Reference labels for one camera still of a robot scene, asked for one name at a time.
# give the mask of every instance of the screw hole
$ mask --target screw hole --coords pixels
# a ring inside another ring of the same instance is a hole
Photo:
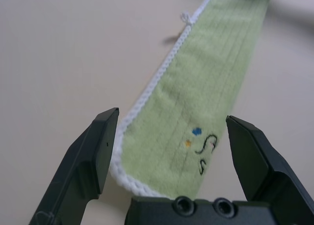
[[[235,206],[225,198],[216,199],[213,207],[217,214],[227,219],[234,217],[236,214]]]
[[[173,208],[181,216],[191,216],[194,213],[194,202],[188,197],[178,197],[173,202]]]
[[[220,202],[218,204],[218,209],[223,214],[230,214],[230,212],[231,212],[231,206],[228,203],[224,202],[224,201],[222,201],[222,202]]]

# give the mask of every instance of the tabletop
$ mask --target tabletop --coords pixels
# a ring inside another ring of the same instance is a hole
[[[271,0],[232,115],[263,130],[314,197],[314,0]],[[69,145],[100,112],[120,119],[202,0],[0,0],[0,224],[30,221]],[[227,133],[199,198],[244,200]],[[110,175],[83,225],[124,224]]]

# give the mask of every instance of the green towel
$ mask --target green towel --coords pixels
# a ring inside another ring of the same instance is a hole
[[[206,0],[192,18],[183,15],[182,36],[117,129],[111,172],[122,186],[144,196],[196,196],[268,2]]]

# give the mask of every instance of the blue embroidered dot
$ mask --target blue embroidered dot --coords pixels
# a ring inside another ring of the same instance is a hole
[[[195,128],[192,130],[192,133],[197,136],[197,135],[201,135],[202,134],[202,130],[201,128]]]

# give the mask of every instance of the white crochet edging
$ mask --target white crochet edging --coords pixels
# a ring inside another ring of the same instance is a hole
[[[173,58],[179,51],[181,45],[184,43],[185,39],[188,37],[192,29],[192,26],[197,21],[198,17],[203,12],[203,10],[205,9],[209,1],[210,0],[204,0],[201,6],[195,11],[192,18],[190,18],[190,16],[187,13],[183,13],[181,15],[182,20],[186,23],[186,27],[184,31],[182,32],[179,39],[176,41],[175,45],[173,46],[172,50],[170,51],[170,53],[164,60],[161,67],[157,70],[157,72],[153,76],[151,82],[148,84],[148,86],[146,87],[146,89],[144,90],[140,98],[136,101],[133,108],[130,110],[127,116],[121,121],[121,123],[117,127],[113,151],[112,151],[112,157],[111,157],[111,162],[110,162],[110,173],[116,179],[117,183],[120,186],[133,192],[135,195],[148,196],[148,197],[167,197],[165,195],[161,195],[159,192],[151,189],[148,185],[126,174],[125,170],[123,169],[122,162],[121,162],[124,133],[127,130],[129,124],[131,124],[132,121],[140,113],[142,107],[145,105],[146,101],[152,94],[153,90],[155,89],[162,75],[169,67],[170,63],[172,62]]]

